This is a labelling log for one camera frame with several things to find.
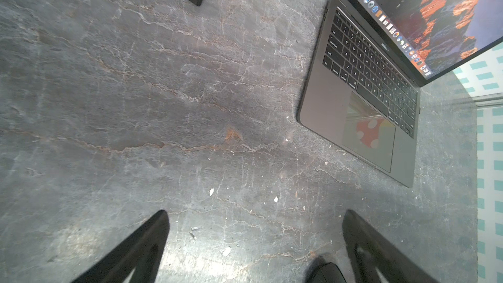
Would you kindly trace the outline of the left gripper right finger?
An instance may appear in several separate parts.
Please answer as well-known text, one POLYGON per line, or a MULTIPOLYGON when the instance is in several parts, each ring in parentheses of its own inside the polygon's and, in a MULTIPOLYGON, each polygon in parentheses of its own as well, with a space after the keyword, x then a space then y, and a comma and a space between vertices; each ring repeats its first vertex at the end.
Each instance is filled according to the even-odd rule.
POLYGON ((436 282, 353 210, 343 218, 343 237, 356 282, 436 282))

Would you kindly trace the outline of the grey laptop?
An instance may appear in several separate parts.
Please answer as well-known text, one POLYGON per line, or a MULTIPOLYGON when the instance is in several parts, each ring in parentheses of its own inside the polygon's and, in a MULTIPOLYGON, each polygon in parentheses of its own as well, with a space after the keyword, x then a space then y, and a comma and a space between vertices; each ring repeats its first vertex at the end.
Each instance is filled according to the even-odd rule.
POLYGON ((329 0, 298 122, 411 187, 420 89, 502 42, 502 0, 329 0))

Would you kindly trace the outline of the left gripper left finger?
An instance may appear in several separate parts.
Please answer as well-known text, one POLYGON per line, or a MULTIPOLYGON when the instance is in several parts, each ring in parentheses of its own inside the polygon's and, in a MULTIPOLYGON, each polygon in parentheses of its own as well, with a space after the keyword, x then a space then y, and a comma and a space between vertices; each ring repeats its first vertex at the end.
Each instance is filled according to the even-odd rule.
POLYGON ((160 210, 74 282, 154 282, 170 230, 160 210))

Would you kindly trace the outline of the black wireless mouse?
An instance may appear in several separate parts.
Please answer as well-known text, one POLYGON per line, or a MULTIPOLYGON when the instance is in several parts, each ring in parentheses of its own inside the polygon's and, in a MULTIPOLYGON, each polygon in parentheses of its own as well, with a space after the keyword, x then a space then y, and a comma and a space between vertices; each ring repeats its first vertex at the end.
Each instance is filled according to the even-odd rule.
POLYGON ((317 265, 306 279, 307 283, 346 283, 341 270, 335 263, 317 265))

